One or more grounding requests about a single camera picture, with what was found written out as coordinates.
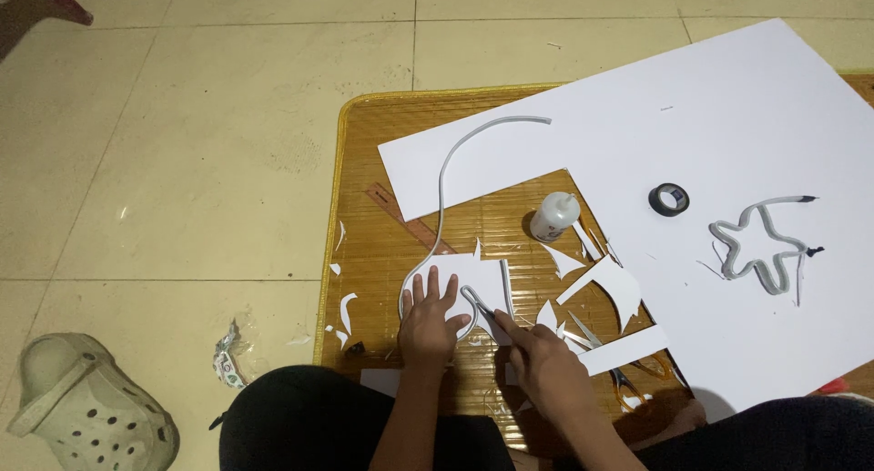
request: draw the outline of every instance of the black electrical tape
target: black electrical tape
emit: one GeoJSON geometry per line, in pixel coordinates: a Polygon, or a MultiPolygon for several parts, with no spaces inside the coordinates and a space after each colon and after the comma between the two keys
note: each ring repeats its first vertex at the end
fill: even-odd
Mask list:
{"type": "Polygon", "coordinates": [[[650,206],[656,213],[665,217],[676,217],[689,208],[689,195],[686,190],[670,182],[666,182],[650,191],[650,206]],[[661,193],[668,193],[676,200],[676,207],[671,207],[661,200],[661,193]]]}

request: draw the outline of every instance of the black pants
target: black pants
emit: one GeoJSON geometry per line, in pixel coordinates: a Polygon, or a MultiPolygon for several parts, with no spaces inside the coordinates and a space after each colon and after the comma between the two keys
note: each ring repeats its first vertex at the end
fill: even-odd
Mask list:
{"type": "MultiPolygon", "coordinates": [[[[222,471],[364,471],[394,399],[322,367],[273,370],[224,414],[222,471]]],[[[643,449],[650,471],[787,471],[874,468],[874,408],[842,398],[794,398],[755,406],[643,449]]],[[[489,417],[440,417],[434,469],[511,471],[489,417]]],[[[573,460],[557,469],[580,469],[573,460]]]]}

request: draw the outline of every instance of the person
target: person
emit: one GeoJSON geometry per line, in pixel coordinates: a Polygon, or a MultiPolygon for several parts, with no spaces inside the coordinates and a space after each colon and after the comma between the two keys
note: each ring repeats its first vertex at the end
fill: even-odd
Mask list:
{"type": "MultiPolygon", "coordinates": [[[[516,469],[520,460],[510,457],[492,419],[438,416],[455,333],[470,322],[467,314],[444,320],[458,278],[450,277],[441,298],[438,275],[432,266],[426,287],[417,274],[412,292],[403,293],[398,341],[405,367],[396,398],[322,367],[273,370],[248,385],[221,417],[222,471],[516,469]]],[[[827,397],[771,401],[711,425],[703,425],[702,407],[692,404],[633,452],[598,408],[585,366],[555,333],[542,325],[520,328],[501,312],[497,322],[513,342],[509,358],[520,387],[573,450],[541,466],[846,471],[874,463],[874,410],[827,397]]]]}

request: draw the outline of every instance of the ruler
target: ruler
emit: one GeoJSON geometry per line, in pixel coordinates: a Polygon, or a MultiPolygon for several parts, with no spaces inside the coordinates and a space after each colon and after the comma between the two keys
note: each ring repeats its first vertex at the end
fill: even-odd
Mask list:
{"type": "MultiPolygon", "coordinates": [[[[379,205],[379,208],[385,210],[386,213],[397,220],[403,228],[407,229],[407,232],[411,233],[413,237],[419,239],[419,242],[428,248],[428,250],[433,247],[434,240],[437,239],[437,234],[420,219],[404,222],[404,217],[400,214],[398,200],[396,200],[394,195],[389,193],[382,184],[379,184],[378,182],[371,184],[367,187],[365,193],[377,205],[379,205]]],[[[446,241],[441,240],[440,244],[437,245],[437,250],[434,251],[434,254],[455,254],[455,250],[447,244],[446,241]]]]}

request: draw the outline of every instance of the hand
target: hand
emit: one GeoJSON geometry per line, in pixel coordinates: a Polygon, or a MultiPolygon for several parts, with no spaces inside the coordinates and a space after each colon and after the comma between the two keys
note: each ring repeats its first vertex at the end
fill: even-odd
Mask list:
{"type": "Polygon", "coordinates": [[[542,324],[530,331],[520,328],[502,311],[495,318],[513,340],[509,361],[519,386],[540,414],[565,436],[574,420],[597,414],[589,371],[551,329],[542,324]]]}
{"type": "Polygon", "coordinates": [[[470,322],[468,314],[444,319],[455,304],[456,294],[458,276],[452,275],[441,299],[437,266],[431,266],[428,272],[427,295],[422,292],[422,276],[412,277],[412,293],[404,291],[404,319],[398,333],[400,353],[408,369],[443,375],[443,367],[452,358],[458,341],[455,333],[470,322]]]}

